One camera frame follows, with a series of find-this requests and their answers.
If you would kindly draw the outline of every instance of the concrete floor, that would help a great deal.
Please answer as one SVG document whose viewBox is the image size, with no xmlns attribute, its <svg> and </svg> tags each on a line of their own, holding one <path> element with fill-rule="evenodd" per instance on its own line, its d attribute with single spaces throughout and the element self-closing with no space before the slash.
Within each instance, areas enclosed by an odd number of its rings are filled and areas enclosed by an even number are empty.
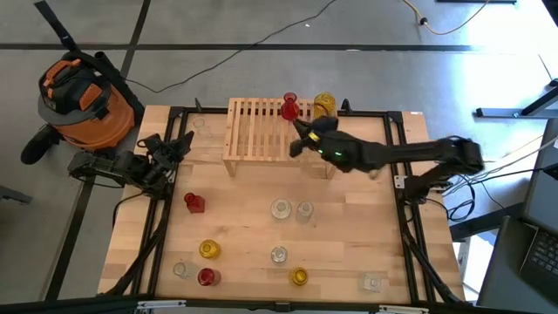
<svg viewBox="0 0 558 314">
<path fill-rule="evenodd" d="M 57 37 L 32 6 L 0 2 L 0 184 L 34 197 L 29 206 L 0 202 L 0 303 L 41 299 L 71 217 L 80 182 L 65 168 L 77 151 L 55 147 L 25 166 L 19 154 L 43 124 L 38 117 L 37 79 L 63 51 L 11 50 L 9 44 L 55 44 Z M 465 21 L 478 4 L 415 1 L 431 24 L 446 30 Z M 298 19 L 327 1 L 153 0 L 140 44 L 246 44 Z M 82 44 L 129 44 L 142 0 L 49 1 Z M 245 51 L 186 85 L 153 94 L 131 85 L 147 105 L 225 106 L 229 97 L 278 97 L 322 91 L 348 98 L 356 109 L 424 112 L 432 139 L 458 134 L 497 159 L 540 135 L 545 121 L 475 119 L 479 106 L 519 107 L 558 76 L 558 51 L 548 40 L 557 29 L 539 0 L 490 4 L 462 31 L 433 36 L 414 23 L 399 0 L 339 0 L 322 16 L 269 40 L 277 44 L 416 44 L 475 46 L 475 51 Z M 136 51 L 128 77 L 161 88 L 215 64 L 232 51 Z M 126 51 L 107 54 L 121 65 Z M 133 135 L 128 142 L 133 142 Z M 526 160 L 516 169 L 529 168 Z M 520 201 L 525 176 L 487 184 L 502 205 Z M 473 216 L 497 208 L 482 189 Z M 466 191 L 446 199 L 467 199 Z M 120 191 L 95 188 L 60 297 L 95 295 L 110 241 L 111 214 Z"/>
</svg>

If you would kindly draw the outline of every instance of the computer keyboard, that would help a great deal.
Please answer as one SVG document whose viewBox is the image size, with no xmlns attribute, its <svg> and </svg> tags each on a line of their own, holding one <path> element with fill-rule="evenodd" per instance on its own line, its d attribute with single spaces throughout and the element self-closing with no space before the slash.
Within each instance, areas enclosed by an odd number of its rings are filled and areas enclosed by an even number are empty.
<svg viewBox="0 0 558 314">
<path fill-rule="evenodd" d="M 558 276 L 558 238 L 544 231 L 538 232 L 528 261 Z"/>
</svg>

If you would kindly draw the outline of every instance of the yellow bottle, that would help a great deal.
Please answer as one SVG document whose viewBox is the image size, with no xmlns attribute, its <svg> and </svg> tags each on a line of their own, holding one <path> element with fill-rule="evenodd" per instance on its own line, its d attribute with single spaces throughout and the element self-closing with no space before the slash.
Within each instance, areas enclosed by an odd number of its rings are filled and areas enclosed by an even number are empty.
<svg viewBox="0 0 558 314">
<path fill-rule="evenodd" d="M 314 119 L 323 115 L 336 116 L 335 98 L 329 92 L 322 92 L 314 98 Z"/>
<path fill-rule="evenodd" d="M 204 258 L 216 258 L 221 252 L 221 247 L 213 240 L 205 240 L 200 244 L 200 255 Z"/>
<path fill-rule="evenodd" d="M 308 271 L 297 267 L 290 272 L 289 279 L 294 285 L 303 286 L 308 282 Z"/>
</svg>

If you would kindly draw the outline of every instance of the red bottle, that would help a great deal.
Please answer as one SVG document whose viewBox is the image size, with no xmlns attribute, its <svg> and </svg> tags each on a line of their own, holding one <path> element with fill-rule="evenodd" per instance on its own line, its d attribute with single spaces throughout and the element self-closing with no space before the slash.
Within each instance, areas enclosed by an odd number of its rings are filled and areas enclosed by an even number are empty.
<svg viewBox="0 0 558 314">
<path fill-rule="evenodd" d="M 221 281 L 219 270 L 203 269 L 198 273 L 198 283 L 203 286 L 216 285 Z"/>
<path fill-rule="evenodd" d="M 186 195 L 184 195 L 184 201 L 191 214 L 203 213 L 206 211 L 206 200 L 199 195 L 186 193 Z"/>
<path fill-rule="evenodd" d="M 285 102 L 281 106 L 281 116 L 289 121 L 298 118 L 300 109 L 295 102 L 296 95 L 293 92 L 287 92 L 282 98 L 285 99 Z"/>
</svg>

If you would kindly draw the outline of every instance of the wooden slatted rack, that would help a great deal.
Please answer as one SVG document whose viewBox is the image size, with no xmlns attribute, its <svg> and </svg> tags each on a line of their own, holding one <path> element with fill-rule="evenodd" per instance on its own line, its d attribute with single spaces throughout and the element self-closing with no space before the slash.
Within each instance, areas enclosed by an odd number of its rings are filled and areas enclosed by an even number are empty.
<svg viewBox="0 0 558 314">
<path fill-rule="evenodd" d="M 232 98 L 228 102 L 227 129 L 223 162 L 230 176 L 240 164 L 279 167 L 324 167 L 324 177 L 332 178 L 335 167 L 319 154 L 304 150 L 295 159 L 289 156 L 289 145 L 298 139 L 295 127 L 281 116 L 283 99 Z M 311 121 L 312 100 L 299 99 L 300 119 Z"/>
</svg>

